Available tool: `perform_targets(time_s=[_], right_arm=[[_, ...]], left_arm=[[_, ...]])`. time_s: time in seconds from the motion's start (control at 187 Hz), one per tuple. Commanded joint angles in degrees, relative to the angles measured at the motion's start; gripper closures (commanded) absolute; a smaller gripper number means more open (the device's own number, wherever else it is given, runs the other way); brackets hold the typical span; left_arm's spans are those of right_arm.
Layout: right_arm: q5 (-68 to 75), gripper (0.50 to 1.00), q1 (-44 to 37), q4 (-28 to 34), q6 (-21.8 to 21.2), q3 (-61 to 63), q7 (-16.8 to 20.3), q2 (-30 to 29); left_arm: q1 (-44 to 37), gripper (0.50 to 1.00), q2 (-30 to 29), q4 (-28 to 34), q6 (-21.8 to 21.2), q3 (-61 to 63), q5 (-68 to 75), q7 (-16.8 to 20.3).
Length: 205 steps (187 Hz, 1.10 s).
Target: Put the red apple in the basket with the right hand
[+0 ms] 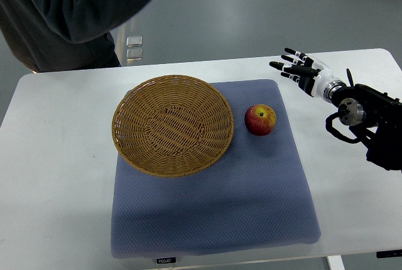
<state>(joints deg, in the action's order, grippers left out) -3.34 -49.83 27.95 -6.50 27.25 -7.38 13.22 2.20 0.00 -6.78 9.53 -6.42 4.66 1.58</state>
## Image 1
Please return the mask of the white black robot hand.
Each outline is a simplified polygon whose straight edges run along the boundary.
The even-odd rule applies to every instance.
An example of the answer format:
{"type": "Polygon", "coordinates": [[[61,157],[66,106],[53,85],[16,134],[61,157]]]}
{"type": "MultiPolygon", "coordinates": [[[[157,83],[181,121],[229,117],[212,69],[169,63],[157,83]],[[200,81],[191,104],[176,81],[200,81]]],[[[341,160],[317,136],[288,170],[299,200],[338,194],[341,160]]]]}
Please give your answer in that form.
{"type": "Polygon", "coordinates": [[[282,62],[272,61],[270,67],[280,71],[280,75],[294,81],[302,91],[311,97],[329,100],[328,87],[334,81],[332,71],[326,64],[306,53],[285,48],[282,62]]]}

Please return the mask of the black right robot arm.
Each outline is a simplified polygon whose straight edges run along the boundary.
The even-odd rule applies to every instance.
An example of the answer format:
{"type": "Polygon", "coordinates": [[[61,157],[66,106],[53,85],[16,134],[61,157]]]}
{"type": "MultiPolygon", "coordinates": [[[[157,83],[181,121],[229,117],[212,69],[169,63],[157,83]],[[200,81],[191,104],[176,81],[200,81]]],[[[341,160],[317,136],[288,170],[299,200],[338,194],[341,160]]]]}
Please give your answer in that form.
{"type": "Polygon", "coordinates": [[[401,171],[401,102],[367,85],[333,81],[323,98],[337,107],[325,120],[335,138],[367,148],[366,160],[387,171],[401,171]]]}

